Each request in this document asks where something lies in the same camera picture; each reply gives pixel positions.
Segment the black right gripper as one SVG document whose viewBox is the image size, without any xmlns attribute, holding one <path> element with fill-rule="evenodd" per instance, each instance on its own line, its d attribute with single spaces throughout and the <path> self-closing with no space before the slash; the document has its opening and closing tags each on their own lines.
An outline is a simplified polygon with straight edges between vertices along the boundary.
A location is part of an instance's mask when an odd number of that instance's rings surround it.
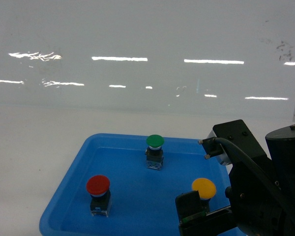
<svg viewBox="0 0 295 236">
<path fill-rule="evenodd" d="M 194 190 L 175 198 L 180 235 L 220 236 L 235 228 L 248 236 L 289 235 L 287 214 L 247 167 L 235 165 L 229 177 L 229 206 L 206 213 Z"/>
</svg>

